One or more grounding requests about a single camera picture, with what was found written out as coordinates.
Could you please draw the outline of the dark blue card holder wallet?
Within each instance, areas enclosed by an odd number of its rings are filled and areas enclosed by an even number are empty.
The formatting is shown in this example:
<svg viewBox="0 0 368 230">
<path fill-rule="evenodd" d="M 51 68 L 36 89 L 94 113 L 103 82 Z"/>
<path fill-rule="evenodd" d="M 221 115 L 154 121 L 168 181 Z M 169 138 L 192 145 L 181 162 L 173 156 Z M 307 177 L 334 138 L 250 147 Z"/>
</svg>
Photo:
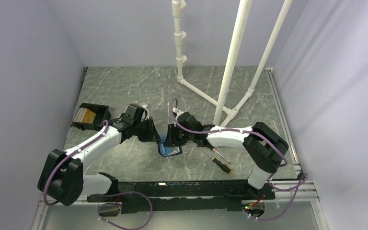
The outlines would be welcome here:
<svg viewBox="0 0 368 230">
<path fill-rule="evenodd" d="M 167 134 L 164 134 L 160 142 L 157 142 L 158 153 L 162 157 L 171 157 L 181 155 L 183 153 L 182 147 L 167 147 L 164 145 L 164 141 L 167 139 Z"/>
</svg>

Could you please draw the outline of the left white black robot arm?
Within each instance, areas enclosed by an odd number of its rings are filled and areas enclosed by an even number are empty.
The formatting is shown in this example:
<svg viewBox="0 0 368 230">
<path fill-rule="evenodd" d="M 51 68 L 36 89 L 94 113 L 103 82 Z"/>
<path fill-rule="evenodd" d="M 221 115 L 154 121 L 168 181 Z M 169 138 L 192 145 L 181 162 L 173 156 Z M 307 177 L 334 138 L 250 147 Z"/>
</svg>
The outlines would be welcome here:
<svg viewBox="0 0 368 230">
<path fill-rule="evenodd" d="M 141 142 L 159 142 L 152 117 L 147 110 L 131 103 L 126 111 L 112 120 L 102 119 L 101 129 L 75 147 L 51 151 L 43 166 L 37 188 L 47 206 L 73 204 L 81 196 L 97 195 L 106 201 L 117 198 L 118 179 L 108 173 L 86 175 L 91 163 L 131 137 Z"/>
</svg>

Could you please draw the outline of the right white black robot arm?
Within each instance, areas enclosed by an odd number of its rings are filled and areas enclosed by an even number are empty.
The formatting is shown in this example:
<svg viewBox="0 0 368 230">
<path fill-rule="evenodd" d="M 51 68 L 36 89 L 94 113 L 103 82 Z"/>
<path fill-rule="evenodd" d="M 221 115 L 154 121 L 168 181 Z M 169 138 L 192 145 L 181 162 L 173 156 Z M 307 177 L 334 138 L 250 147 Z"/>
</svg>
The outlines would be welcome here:
<svg viewBox="0 0 368 230">
<path fill-rule="evenodd" d="M 289 145 L 263 122 L 244 128 L 203 125 L 185 112 L 168 125 L 163 144 L 170 148 L 180 147 L 189 141 L 210 149 L 232 147 L 245 150 L 255 164 L 245 185 L 245 193 L 251 199 L 258 198 L 266 181 L 288 163 L 285 154 Z"/>
</svg>

